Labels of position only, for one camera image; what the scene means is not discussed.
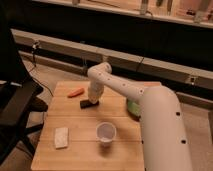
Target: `black cable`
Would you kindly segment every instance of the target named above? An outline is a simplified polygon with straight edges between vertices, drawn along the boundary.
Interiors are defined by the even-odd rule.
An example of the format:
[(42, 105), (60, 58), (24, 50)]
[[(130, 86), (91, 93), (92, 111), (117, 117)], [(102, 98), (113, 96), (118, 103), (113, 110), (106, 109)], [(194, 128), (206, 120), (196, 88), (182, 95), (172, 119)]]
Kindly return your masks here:
[[(153, 14), (152, 14), (152, 12), (150, 12), (150, 11), (147, 10), (146, 13), (151, 15), (151, 22), (152, 22), (152, 21), (153, 21), (153, 17), (154, 17)], [(150, 44), (151, 44), (151, 39), (150, 39), (150, 41), (148, 41), (147, 44), (148, 44), (147, 49), (149, 49)], [(145, 57), (142, 57), (140, 63), (139, 63), (138, 66), (136, 67), (136, 70), (135, 70), (136, 72), (139, 71), (139, 69), (140, 69), (140, 67), (141, 67), (141, 64), (143, 63), (144, 59), (145, 59)]]
[(116, 6), (116, 5), (113, 5), (113, 4), (109, 4), (109, 3), (106, 3), (106, 2), (100, 2), (100, 1), (96, 1), (96, 0), (87, 0), (87, 1), (94, 2), (94, 3), (99, 3), (99, 4), (103, 4), (103, 5), (108, 5), (108, 6), (115, 7), (115, 8), (120, 8), (119, 6)]
[(35, 68), (36, 66), (33, 66), (28, 72), (31, 73)]
[(50, 90), (49, 87), (47, 87), (46, 85), (44, 85), (43, 83), (41, 83), (41, 82), (40, 82), (38, 79), (36, 79), (35, 77), (32, 76), (32, 78), (33, 78), (33, 80), (34, 80), (35, 82), (37, 82), (37, 83), (40, 84), (41, 86), (45, 87), (45, 88), (50, 92), (51, 96), (53, 97), (53, 93), (52, 93), (52, 91)]
[(135, 70), (136, 72), (139, 71), (139, 68), (140, 68), (141, 64), (143, 63), (144, 58), (145, 58), (145, 57), (142, 57), (140, 63), (138, 64), (138, 66), (137, 66), (137, 68), (136, 68), (136, 70)]
[(24, 152), (25, 154), (27, 154), (31, 159), (33, 159), (33, 155), (31, 153), (29, 153), (27, 150), (24, 150), (23, 148), (16, 146), (16, 148), (22, 152)]

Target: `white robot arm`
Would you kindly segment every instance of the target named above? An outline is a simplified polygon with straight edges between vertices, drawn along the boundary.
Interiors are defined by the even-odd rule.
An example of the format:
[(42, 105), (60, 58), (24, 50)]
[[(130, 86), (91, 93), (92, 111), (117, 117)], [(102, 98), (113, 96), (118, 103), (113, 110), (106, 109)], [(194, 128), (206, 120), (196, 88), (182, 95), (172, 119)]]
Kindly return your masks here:
[(180, 103), (173, 91), (164, 86), (135, 86), (111, 71), (108, 63), (88, 70), (89, 101), (95, 104), (106, 85), (139, 105), (146, 171), (192, 171)]

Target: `paper cup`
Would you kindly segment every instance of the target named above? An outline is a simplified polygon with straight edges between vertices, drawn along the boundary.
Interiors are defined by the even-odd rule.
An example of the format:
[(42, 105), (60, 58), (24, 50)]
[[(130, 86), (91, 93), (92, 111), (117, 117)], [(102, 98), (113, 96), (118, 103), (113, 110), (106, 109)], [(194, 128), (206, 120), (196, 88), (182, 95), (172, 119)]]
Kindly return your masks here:
[(103, 147), (109, 147), (116, 136), (116, 128), (112, 123), (102, 122), (97, 126), (97, 137)]

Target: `office chair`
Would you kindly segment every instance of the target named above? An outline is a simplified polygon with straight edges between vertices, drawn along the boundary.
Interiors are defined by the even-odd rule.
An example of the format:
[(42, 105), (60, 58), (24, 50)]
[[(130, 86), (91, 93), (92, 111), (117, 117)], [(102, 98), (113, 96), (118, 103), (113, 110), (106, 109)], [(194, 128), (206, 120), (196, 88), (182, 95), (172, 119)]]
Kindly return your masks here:
[(44, 112), (48, 106), (36, 97), (43, 91), (27, 72), (9, 29), (0, 2), (0, 165), (19, 141), (33, 155), (28, 134), (43, 124), (26, 128), (31, 111)]

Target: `wooden table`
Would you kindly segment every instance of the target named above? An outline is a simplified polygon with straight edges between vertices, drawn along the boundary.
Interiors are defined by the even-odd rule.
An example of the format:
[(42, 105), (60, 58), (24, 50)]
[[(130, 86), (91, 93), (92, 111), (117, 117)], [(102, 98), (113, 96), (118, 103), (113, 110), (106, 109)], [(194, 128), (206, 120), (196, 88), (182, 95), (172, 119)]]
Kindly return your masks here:
[[(100, 105), (80, 109), (79, 102), (87, 99), (89, 82), (59, 82), (48, 109), (36, 153), (33, 171), (144, 171), (140, 125), (129, 117), (126, 99), (105, 87)], [(84, 87), (86, 92), (75, 98), (67, 95)], [(117, 135), (110, 148), (102, 148), (96, 137), (101, 122), (112, 122)], [(69, 128), (69, 146), (56, 150), (54, 131)]]

